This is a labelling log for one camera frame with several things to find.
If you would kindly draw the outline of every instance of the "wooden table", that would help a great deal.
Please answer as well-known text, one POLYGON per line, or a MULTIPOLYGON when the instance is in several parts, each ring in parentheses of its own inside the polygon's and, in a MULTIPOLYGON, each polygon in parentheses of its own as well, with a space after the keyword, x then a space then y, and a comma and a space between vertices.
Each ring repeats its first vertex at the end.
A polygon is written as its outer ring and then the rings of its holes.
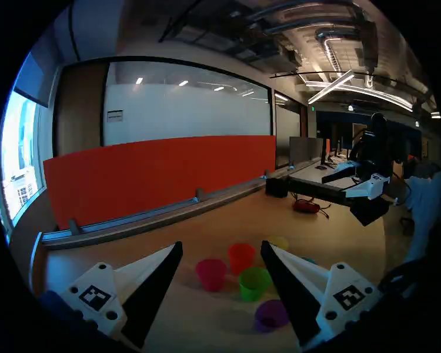
MULTIPOLYGON (((264 191, 164 228, 130 238, 89 247, 51 251, 46 268, 46 286, 57 292, 98 261, 114 268, 134 262, 175 241, 183 242, 183 258, 146 339, 146 352, 297 352, 291 325, 270 333, 253 330, 256 308, 267 299, 278 298, 274 286, 259 302, 240 300, 237 278, 228 275, 223 292, 202 290, 195 265, 205 258, 228 263, 227 249, 248 242, 260 257, 261 241, 283 236, 289 251, 314 259, 320 266, 345 261, 374 283, 385 268, 385 236, 382 219, 366 228, 340 205, 322 214, 292 211, 293 199, 267 197, 264 191)), ((327 205, 327 202, 316 200, 327 205)))

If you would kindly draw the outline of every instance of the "glass partition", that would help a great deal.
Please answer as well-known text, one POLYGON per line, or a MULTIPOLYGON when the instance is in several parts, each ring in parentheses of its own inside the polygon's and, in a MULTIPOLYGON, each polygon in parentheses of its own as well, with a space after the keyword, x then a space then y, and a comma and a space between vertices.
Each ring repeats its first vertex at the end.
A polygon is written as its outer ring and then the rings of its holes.
POLYGON ((113 62, 103 144, 216 135, 270 135, 268 89, 197 67, 113 62))

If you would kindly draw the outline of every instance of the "yellow cup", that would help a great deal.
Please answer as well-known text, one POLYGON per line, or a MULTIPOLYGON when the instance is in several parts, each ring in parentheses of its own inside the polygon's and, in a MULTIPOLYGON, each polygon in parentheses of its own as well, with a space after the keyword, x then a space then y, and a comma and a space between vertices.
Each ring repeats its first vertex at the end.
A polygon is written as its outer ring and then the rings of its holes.
POLYGON ((280 249, 288 250, 289 248, 289 242, 285 237, 270 237, 268 241, 280 249))

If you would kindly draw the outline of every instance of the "green cup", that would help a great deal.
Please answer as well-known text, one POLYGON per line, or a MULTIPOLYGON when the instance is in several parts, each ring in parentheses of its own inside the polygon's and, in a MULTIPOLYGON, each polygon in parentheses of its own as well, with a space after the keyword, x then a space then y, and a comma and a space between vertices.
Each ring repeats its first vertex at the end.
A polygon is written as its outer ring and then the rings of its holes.
POLYGON ((240 294, 244 301, 257 301, 271 284, 271 277, 264 268, 250 267, 240 274, 240 294))

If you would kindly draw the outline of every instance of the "glass wall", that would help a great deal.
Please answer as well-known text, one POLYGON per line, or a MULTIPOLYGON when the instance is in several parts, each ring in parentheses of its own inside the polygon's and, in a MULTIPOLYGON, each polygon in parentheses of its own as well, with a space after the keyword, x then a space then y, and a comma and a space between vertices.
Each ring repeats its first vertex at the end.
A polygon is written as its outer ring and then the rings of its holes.
POLYGON ((289 164, 289 138, 300 136, 301 104, 280 92, 275 92, 275 107, 276 168, 278 169, 289 164))
POLYGON ((270 135, 268 89, 197 67, 113 62, 104 145, 191 136, 270 135))
POLYGON ((1 177, 11 219, 38 190, 35 174, 34 126, 38 104, 12 92, 1 138, 1 177))

